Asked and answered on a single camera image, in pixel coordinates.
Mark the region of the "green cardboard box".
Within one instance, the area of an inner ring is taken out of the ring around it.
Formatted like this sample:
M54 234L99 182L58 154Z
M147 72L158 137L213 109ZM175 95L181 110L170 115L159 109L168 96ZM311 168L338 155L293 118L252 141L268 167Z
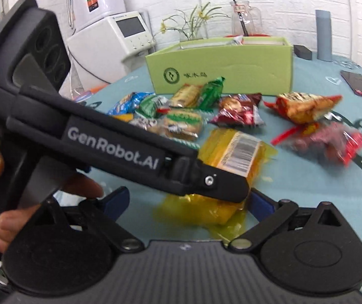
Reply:
M224 37L181 42L149 54L146 63L158 94L223 77L224 93L277 96L292 90L293 55L283 37Z

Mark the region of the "white water dispenser machine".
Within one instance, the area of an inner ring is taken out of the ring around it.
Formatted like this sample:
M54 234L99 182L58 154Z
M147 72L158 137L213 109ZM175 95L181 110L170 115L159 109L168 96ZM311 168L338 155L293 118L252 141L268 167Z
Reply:
M90 91L143 66L156 42L140 13L132 11L94 22L68 38L67 45L80 87Z

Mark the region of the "glass pitcher with straw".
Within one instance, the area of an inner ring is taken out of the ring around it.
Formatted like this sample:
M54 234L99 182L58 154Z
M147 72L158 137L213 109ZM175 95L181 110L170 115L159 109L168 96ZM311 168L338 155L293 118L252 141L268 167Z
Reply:
M263 34L260 9L246 0L232 0L232 32L235 36L259 36Z

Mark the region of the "orange red snack packet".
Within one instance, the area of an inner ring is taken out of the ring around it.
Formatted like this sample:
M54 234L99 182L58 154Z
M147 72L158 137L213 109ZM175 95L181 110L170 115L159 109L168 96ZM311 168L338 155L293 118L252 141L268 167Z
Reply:
M341 101L341 95L319 96L291 92L282 93L275 102L264 102L264 105L294 124L308 124L316 122Z

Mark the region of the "yellow snack pack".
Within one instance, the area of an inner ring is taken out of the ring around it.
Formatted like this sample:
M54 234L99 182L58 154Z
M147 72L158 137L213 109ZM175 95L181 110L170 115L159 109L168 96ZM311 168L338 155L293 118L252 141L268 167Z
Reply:
M252 188L263 165L276 155L276 148L252 135L218 128L199 149L198 158L211 167L244 177ZM213 239L228 243L244 232L247 200L233 203L198 194L169 194L156 209L156 218L179 226L201 226Z

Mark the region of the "red cookie snack packet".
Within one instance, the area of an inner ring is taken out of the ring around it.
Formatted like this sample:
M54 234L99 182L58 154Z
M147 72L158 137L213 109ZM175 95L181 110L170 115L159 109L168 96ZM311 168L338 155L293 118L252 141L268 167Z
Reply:
M258 110L261 100L261 93L225 96L219 101L219 111L210 123L230 127L263 126L265 122Z

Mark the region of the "grey blue cylinder bottle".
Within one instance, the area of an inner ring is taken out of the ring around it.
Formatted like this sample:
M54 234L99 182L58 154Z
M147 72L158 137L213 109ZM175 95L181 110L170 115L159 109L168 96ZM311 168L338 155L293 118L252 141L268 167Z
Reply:
M332 57L332 33L331 13L326 10L315 10L317 58L321 61L331 62Z

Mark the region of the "red clear wrapped snack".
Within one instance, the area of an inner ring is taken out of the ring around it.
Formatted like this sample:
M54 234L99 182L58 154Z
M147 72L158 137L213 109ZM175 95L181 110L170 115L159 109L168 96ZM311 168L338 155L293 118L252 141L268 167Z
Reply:
M319 121L294 126L271 144L308 160L347 166L362 150L362 133L347 124Z

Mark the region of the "green biscuit packet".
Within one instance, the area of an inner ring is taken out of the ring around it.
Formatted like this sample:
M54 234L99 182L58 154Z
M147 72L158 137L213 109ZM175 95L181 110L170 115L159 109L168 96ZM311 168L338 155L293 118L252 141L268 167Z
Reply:
M203 125L204 119L199 113L185 109L170 110L162 122L167 137L187 141L196 140Z

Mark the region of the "blue snack packet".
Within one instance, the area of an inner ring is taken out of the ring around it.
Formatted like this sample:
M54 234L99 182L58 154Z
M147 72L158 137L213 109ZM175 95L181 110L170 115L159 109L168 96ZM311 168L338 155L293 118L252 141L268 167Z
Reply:
M152 95L152 92L132 92L119 100L108 111L108 115L124 115L135 112L144 98Z

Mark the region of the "glass vase with flowers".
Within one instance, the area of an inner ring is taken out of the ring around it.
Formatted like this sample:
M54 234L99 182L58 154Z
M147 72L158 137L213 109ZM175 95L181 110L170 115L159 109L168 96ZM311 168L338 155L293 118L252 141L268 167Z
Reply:
M175 14L161 20L160 28L153 37L156 38L159 34L164 35L167 32L177 32L181 39L197 40L200 30L209 21L217 18L230 18L230 16L222 11L222 7L211 6L210 2L204 5L197 4L190 13L176 9Z

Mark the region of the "small black box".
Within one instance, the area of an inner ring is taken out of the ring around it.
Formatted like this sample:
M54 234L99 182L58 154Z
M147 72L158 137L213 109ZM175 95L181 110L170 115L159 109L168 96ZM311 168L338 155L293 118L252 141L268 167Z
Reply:
M294 53L297 57L306 61L311 61L313 59L312 51L304 45L294 45Z

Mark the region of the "green white snack packet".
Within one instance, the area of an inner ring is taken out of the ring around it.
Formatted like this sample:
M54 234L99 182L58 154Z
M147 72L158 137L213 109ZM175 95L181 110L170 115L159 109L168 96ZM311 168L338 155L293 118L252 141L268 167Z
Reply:
M165 96L156 94L146 96L136 109L136 114L145 118L156 118L158 110L165 106L167 102L168 99Z

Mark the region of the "teal tablecloth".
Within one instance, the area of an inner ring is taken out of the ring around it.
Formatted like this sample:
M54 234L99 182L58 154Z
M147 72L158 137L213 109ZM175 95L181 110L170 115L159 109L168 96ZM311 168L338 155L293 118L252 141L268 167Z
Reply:
M331 62L294 58L293 89L323 96L341 95L342 101L328 118L352 124L362 131L362 97L353 93L342 78L341 71L362 74L362 67L341 56L335 56ZM130 206L118 222L142 241L208 238L205 229L160 220L157 209L165 199L164 193L98 170L91 171L90 177L102 186L105 193L119 186L128 187ZM319 202L330 201L362 240L362 152L358 160L343 167L308 160L288 150L279 150L263 166L254 186L275 200L286 198L300 206L315 207Z

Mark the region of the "smartphone with red case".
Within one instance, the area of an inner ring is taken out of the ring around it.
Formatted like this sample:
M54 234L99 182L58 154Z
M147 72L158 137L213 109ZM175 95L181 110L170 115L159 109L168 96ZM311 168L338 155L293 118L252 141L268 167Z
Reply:
M358 73L341 71L340 75L350 86L355 95L362 97L362 75Z

